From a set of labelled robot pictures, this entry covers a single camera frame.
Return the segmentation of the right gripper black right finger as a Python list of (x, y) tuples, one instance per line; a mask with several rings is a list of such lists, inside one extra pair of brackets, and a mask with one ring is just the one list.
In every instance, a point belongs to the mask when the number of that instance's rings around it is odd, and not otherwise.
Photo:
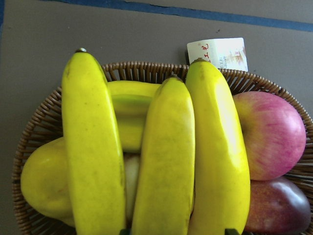
[(225, 229), (225, 235), (240, 235), (236, 229)]

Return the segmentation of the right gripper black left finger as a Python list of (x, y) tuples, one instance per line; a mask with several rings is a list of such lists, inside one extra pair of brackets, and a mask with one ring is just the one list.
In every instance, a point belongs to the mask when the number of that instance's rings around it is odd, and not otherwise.
[(131, 229), (122, 229), (120, 230), (119, 235), (131, 235)]

